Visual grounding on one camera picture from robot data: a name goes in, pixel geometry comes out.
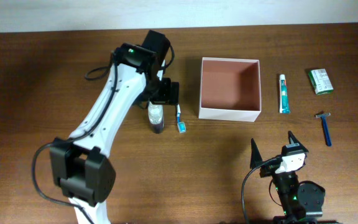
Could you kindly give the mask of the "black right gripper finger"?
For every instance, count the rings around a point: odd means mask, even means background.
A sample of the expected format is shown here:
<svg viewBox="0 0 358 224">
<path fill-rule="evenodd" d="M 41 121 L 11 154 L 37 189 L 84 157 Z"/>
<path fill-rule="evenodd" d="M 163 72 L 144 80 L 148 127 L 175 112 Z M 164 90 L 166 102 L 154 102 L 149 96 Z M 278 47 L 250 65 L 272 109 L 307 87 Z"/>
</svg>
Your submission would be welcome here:
<svg viewBox="0 0 358 224">
<path fill-rule="evenodd" d="M 299 142 L 299 140 L 297 140 L 297 138 L 291 131 L 288 132 L 288 140 L 289 140 L 288 147 L 295 147 L 295 146 L 303 147 L 302 143 Z"/>
<path fill-rule="evenodd" d="M 257 147 L 254 139 L 251 139 L 251 157 L 250 157 L 250 168 L 255 169 L 263 163 L 262 156 L 260 155 L 259 149 Z"/>
</svg>

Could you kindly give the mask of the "green white toothpaste tube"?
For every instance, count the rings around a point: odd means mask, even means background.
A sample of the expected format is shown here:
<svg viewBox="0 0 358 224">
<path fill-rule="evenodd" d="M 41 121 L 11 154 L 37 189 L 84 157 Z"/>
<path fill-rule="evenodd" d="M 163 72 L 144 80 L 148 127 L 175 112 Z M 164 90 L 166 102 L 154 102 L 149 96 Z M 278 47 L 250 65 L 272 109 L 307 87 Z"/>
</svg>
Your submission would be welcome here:
<svg viewBox="0 0 358 224">
<path fill-rule="evenodd" d="M 290 114 L 290 106 L 288 100 L 288 90 L 287 90 L 287 83 L 284 74 L 280 74 L 279 76 L 280 82 L 280 113 L 283 114 Z"/>
</svg>

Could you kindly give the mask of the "green white soap box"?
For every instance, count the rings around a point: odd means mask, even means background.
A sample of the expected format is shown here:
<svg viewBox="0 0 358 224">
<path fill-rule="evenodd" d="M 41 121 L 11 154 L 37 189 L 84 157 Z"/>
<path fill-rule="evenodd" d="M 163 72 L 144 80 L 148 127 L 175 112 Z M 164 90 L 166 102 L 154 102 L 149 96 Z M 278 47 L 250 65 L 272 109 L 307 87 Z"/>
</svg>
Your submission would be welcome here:
<svg viewBox="0 0 358 224">
<path fill-rule="evenodd" d="M 311 84 L 316 95 L 332 93 L 334 88 L 329 79 L 328 73 L 324 68 L 311 70 L 308 72 Z"/>
</svg>

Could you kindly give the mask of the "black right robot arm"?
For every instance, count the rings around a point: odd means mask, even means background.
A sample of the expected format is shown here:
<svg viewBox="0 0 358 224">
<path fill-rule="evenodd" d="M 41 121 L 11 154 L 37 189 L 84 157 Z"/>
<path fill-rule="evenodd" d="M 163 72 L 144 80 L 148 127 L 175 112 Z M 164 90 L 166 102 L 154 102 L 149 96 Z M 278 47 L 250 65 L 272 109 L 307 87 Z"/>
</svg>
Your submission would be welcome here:
<svg viewBox="0 0 358 224">
<path fill-rule="evenodd" d="M 250 169 L 259 170 L 261 178 L 271 177 L 280 199 L 283 216 L 275 216 L 273 223 L 318 223 L 323 216 L 325 189 L 309 180 L 300 182 L 296 171 L 305 166 L 309 150 L 295 135 L 288 132 L 289 143 L 281 153 L 263 160 L 254 140 L 251 140 Z"/>
</svg>

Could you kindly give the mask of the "blue white toothbrush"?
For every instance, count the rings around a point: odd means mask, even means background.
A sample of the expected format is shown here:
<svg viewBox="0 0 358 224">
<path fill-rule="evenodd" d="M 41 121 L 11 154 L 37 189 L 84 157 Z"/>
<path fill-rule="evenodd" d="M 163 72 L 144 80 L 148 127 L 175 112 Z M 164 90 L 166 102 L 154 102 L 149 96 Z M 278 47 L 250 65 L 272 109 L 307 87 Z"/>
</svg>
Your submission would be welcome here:
<svg viewBox="0 0 358 224">
<path fill-rule="evenodd" d="M 185 133 L 186 132 L 186 126 L 183 121 L 181 121 L 181 109 L 180 105 L 177 104 L 177 126 L 179 133 Z"/>
</svg>

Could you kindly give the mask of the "blue disposable razor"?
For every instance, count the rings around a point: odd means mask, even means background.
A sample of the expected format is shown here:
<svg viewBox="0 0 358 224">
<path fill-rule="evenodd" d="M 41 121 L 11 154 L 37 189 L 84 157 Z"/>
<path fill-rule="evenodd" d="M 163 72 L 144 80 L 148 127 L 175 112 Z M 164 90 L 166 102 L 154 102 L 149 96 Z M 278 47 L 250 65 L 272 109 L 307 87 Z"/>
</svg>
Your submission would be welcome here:
<svg viewBox="0 0 358 224">
<path fill-rule="evenodd" d="M 327 123 L 327 117 L 329 117 L 330 115 L 331 115 L 331 113 L 324 113 L 324 112 L 320 112 L 320 113 L 315 115 L 315 118 L 321 119 L 324 138 L 325 138 L 325 141 L 326 141 L 326 145 L 329 146 L 329 147 L 332 146 L 332 141 L 331 141 L 329 128 L 328 128 L 328 123 Z"/>
</svg>

